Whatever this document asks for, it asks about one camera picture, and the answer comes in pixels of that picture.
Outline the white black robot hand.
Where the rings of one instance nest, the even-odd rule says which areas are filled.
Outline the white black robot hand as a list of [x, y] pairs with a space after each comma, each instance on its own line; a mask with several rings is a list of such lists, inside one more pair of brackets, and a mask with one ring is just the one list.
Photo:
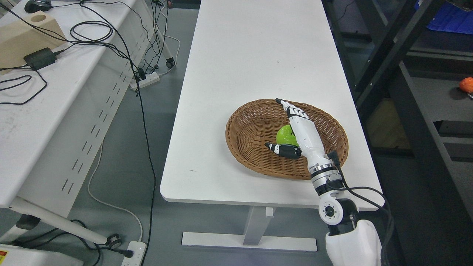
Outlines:
[[311, 176], [336, 169], [334, 163], [326, 158], [324, 145], [316, 129], [314, 122], [301, 108], [276, 98], [289, 118], [289, 125], [295, 135], [298, 146], [290, 144], [265, 143], [265, 146], [276, 155], [289, 159], [306, 157], [307, 168]]

